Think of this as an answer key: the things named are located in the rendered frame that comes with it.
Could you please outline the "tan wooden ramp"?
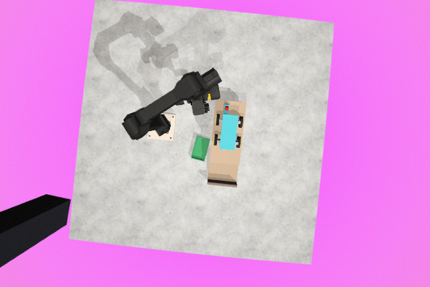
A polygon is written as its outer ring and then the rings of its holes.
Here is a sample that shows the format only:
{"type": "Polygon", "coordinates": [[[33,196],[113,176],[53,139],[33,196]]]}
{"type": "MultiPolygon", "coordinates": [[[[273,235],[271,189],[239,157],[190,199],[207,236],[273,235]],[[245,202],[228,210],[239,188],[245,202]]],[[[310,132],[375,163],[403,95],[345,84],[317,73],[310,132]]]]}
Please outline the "tan wooden ramp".
{"type": "Polygon", "coordinates": [[[218,135],[219,139],[221,136],[222,122],[219,122],[219,126],[215,125],[215,123],[217,114],[220,114],[220,119],[222,119],[225,104],[229,105],[228,114],[239,116],[239,118],[243,116],[244,118],[243,127],[239,128],[238,124],[236,132],[236,140],[238,136],[241,137],[242,147],[247,103],[216,99],[207,185],[237,188],[237,173],[241,158],[241,147],[237,148],[235,145],[235,150],[232,151],[220,149],[220,143],[217,143],[217,146],[213,145],[215,134],[218,135]]]}

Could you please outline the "green tray floor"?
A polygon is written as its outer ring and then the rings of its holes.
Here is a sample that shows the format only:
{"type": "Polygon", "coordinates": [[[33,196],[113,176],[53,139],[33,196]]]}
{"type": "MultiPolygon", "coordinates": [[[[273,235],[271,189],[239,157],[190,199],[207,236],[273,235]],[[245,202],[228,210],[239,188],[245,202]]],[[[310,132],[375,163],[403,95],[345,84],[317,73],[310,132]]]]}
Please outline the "green tray floor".
{"type": "Polygon", "coordinates": [[[209,140],[197,137],[196,145],[193,151],[193,158],[204,160],[209,140]]]}

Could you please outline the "teal wheeled trolley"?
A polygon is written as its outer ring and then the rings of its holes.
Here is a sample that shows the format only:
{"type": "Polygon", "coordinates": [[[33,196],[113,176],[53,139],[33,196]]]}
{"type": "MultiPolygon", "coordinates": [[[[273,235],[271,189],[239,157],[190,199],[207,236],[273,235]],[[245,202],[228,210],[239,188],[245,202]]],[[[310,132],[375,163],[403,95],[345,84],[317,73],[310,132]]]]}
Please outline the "teal wheeled trolley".
{"type": "Polygon", "coordinates": [[[239,128],[243,127],[243,116],[230,115],[229,105],[224,105],[224,113],[222,119],[220,119],[220,114],[217,114],[215,125],[219,126],[219,122],[222,122],[221,136],[220,139],[218,135],[215,134],[213,145],[217,146],[220,143],[220,149],[225,150],[235,150],[235,145],[237,148],[241,147],[241,137],[237,137],[237,126],[239,128]],[[225,110],[225,106],[228,106],[228,111],[225,110]],[[239,119],[239,120],[238,120],[239,119]],[[237,137],[237,140],[236,140],[237,137]]]}

